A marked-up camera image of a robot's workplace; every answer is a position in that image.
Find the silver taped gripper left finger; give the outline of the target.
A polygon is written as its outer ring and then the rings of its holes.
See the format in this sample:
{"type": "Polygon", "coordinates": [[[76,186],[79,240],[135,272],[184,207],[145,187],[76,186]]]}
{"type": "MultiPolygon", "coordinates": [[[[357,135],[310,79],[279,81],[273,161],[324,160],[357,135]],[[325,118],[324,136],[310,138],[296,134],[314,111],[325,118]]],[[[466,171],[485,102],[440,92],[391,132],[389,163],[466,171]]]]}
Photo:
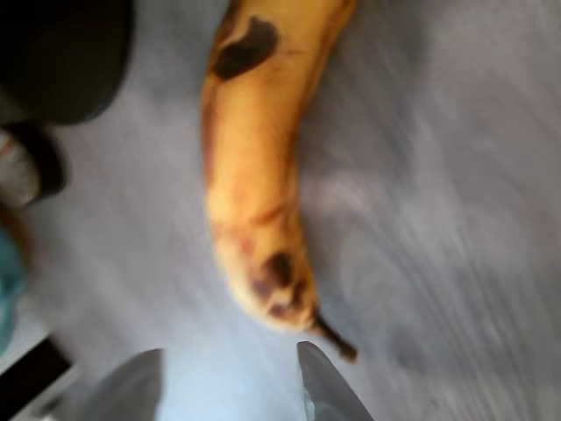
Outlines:
{"type": "Polygon", "coordinates": [[[74,420],[153,421],[163,390],[163,350],[133,355],[86,389],[74,420]]]}

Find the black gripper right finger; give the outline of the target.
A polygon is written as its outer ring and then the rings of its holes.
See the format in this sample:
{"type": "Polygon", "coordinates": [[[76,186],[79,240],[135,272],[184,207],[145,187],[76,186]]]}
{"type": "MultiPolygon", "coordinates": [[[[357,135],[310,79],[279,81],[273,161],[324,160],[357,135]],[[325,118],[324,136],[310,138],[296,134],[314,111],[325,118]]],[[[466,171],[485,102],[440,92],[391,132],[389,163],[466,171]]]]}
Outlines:
{"type": "Polygon", "coordinates": [[[373,421],[368,409],[318,346],[302,341],[296,352],[307,420],[373,421]]]}

